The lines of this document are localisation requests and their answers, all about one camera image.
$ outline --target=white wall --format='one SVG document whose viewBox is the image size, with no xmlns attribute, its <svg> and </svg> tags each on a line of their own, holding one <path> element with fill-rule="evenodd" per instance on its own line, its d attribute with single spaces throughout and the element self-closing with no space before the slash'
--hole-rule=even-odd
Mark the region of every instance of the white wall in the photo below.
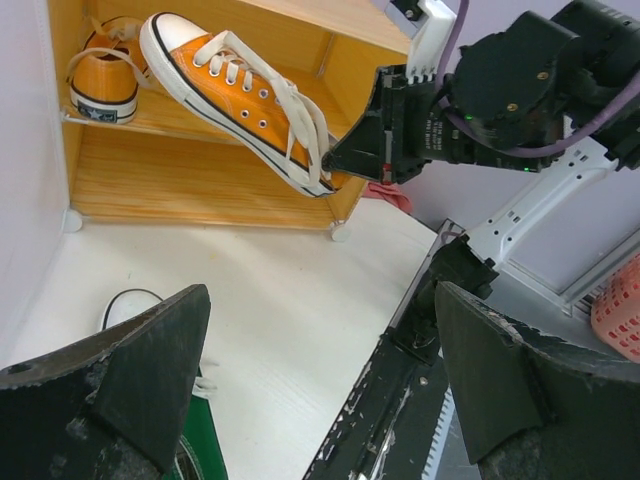
<svg viewBox="0 0 640 480">
<path fill-rule="evenodd" d="M 458 0 L 444 0 L 457 10 Z M 520 14 L 533 10 L 547 18 L 563 0 L 471 0 L 458 45 L 473 44 L 505 30 Z M 608 5 L 640 19 L 638 0 L 608 0 Z M 458 57 L 449 70 L 455 68 Z M 415 204 L 415 215 L 432 228 L 446 218 L 472 227 L 488 218 L 533 174 L 475 166 L 433 163 L 403 190 Z M 550 216 L 521 244 L 514 259 L 561 291 L 630 233 L 640 229 L 640 171 L 616 173 L 578 194 Z M 549 249 L 543 245 L 553 244 Z"/>
<path fill-rule="evenodd" d="M 48 28 L 46 2 L 0 2 L 0 367 L 68 204 Z"/>
</svg>

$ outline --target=white toe cap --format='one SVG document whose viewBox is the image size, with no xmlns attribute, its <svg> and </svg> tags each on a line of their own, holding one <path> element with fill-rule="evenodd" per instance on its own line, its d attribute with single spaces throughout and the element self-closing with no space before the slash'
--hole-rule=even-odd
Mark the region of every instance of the white toe cap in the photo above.
<svg viewBox="0 0 640 480">
<path fill-rule="evenodd" d="M 152 22 L 155 25 L 155 35 L 160 37 L 159 40 L 169 52 L 194 38 L 209 33 L 195 23 L 173 13 L 159 13 Z"/>
</svg>

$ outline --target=shoe heel label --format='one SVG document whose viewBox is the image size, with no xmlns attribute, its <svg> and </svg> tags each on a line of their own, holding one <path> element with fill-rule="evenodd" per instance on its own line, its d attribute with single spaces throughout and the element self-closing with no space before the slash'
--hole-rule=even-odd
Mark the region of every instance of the shoe heel label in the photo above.
<svg viewBox="0 0 640 480">
<path fill-rule="evenodd" d="M 118 112 L 116 110 L 90 107 L 81 101 L 78 101 L 78 113 L 96 122 L 117 123 L 118 121 Z"/>
</svg>

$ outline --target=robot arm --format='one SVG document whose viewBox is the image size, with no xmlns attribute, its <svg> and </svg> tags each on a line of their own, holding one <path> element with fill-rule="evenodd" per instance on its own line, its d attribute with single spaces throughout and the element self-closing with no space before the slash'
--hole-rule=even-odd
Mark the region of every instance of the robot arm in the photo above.
<svg viewBox="0 0 640 480">
<path fill-rule="evenodd" d="M 618 170 L 640 166 L 636 20 L 593 0 L 573 1 L 551 20 L 526 12 L 464 47 L 445 76 L 467 7 L 463 0 L 452 24 L 437 0 L 387 5 L 422 24 L 408 64 L 378 71 L 365 113 L 325 156 L 326 170 L 387 184 L 432 161 L 539 172 L 586 136 Z M 567 138 L 565 116 L 577 129 Z"/>
<path fill-rule="evenodd" d="M 439 3 L 413 2 L 421 10 Z M 442 49 L 436 42 L 423 57 L 438 64 L 435 78 L 417 78 L 406 65 L 379 69 L 365 113 L 323 159 L 327 170 L 386 184 L 404 183 L 432 161 L 539 173 L 434 256 L 397 329 L 399 342 L 423 358 L 433 354 L 421 353 L 420 339 L 436 324 L 439 282 L 486 299 L 502 265 L 546 214 L 611 172 L 640 167 L 639 22 L 595 0 L 574 0 L 551 20 L 526 12 L 505 32 L 465 47 L 455 73 L 445 76 L 468 3 L 461 1 Z M 412 53 L 424 51 L 427 10 Z M 565 117 L 576 129 L 566 138 Z M 585 154 L 584 142 L 605 154 Z"/>
</svg>

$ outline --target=shelf leg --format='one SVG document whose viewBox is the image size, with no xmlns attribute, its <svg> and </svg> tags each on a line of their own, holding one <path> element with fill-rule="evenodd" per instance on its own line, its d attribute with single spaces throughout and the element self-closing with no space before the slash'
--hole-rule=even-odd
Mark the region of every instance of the shelf leg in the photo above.
<svg viewBox="0 0 640 480">
<path fill-rule="evenodd" d="M 64 225 L 62 231 L 64 233 L 76 233 L 82 228 L 82 215 L 72 208 L 67 208 L 64 212 Z"/>
<path fill-rule="evenodd" d="M 347 226 L 346 222 L 342 221 L 333 222 L 329 226 L 329 232 L 331 233 L 331 239 L 339 243 L 346 242 L 351 236 L 351 229 Z"/>
</svg>

